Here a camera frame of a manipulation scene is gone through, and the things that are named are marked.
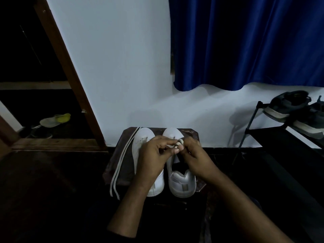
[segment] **shoe on rack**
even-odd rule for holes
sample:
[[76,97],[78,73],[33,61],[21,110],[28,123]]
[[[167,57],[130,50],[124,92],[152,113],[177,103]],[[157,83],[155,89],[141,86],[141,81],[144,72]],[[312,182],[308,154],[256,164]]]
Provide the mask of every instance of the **shoe on rack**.
[[313,103],[298,112],[292,128],[315,139],[324,137],[324,101],[321,96]]
[[[167,128],[163,136],[171,139],[183,138],[183,134],[177,128]],[[178,155],[173,155],[167,160],[168,183],[171,193],[178,198],[188,198],[196,191],[196,177],[190,172],[184,161],[180,161]]]
[[263,112],[268,117],[283,123],[292,112],[304,108],[310,101],[307,91],[285,92],[273,98]]
[[[137,162],[139,158],[139,151],[142,145],[149,140],[151,140],[153,137],[155,137],[155,134],[153,131],[151,131],[149,128],[141,128],[139,129],[133,140],[133,145],[132,145],[132,154],[133,154],[133,159],[134,159],[134,171],[136,174],[136,168],[137,168]],[[163,178],[163,170],[161,171],[160,175],[157,177],[155,180],[154,184],[152,185],[151,189],[148,192],[148,197],[153,197],[157,196],[160,194],[163,189],[164,189],[164,178]]]

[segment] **black shoe rack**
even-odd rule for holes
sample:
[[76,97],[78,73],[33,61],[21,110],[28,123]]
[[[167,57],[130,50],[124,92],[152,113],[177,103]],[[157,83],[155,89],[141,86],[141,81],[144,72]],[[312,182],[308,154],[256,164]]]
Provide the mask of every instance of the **black shoe rack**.
[[[258,102],[239,145],[239,154],[241,154],[240,149],[246,135],[251,135],[267,153],[276,159],[324,207],[324,157],[286,130],[288,126],[292,125],[294,118],[288,118],[279,127],[250,129],[257,111],[266,108],[268,105],[263,104],[261,101]],[[324,138],[318,140],[302,133],[300,134],[324,149]]]

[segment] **dark sneaker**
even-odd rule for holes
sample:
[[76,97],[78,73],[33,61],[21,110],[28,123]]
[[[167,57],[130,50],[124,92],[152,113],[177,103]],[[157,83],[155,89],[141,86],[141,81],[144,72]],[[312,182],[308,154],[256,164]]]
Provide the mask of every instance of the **dark sneaker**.
[[283,123],[292,112],[304,108],[311,100],[308,92],[304,90],[285,92],[273,98],[263,112],[268,117]]
[[324,101],[320,99],[321,96],[317,102],[302,109],[292,126],[298,132],[315,139],[324,137]]

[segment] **shoelace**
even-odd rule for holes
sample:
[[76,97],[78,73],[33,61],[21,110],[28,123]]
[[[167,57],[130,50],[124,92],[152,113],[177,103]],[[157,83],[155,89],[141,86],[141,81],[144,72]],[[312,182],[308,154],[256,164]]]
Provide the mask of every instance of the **shoelace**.
[[136,132],[140,129],[141,127],[137,127],[136,130],[134,131],[134,133],[131,135],[131,137],[129,138],[128,142],[126,143],[126,145],[124,146],[124,149],[123,151],[121,152],[121,155],[120,155],[120,158],[119,158],[119,161],[118,161],[118,164],[117,164],[117,168],[115,170],[115,173],[112,177],[112,180],[111,180],[111,183],[110,183],[110,196],[113,197],[113,194],[112,194],[112,188],[114,188],[114,191],[115,191],[115,194],[116,194],[116,197],[118,200],[120,200],[119,198],[119,194],[116,190],[116,182],[117,182],[117,178],[118,178],[118,175],[119,175],[119,171],[120,171],[120,167],[123,163],[123,160],[124,160],[124,156],[125,156],[125,153],[129,147],[129,145],[131,144],[132,140],[134,139],[134,136],[136,134]]

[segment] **blue curtain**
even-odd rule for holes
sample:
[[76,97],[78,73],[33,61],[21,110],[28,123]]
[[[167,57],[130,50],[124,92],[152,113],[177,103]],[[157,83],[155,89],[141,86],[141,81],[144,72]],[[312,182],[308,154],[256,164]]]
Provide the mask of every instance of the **blue curtain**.
[[324,0],[169,0],[176,89],[324,87]]

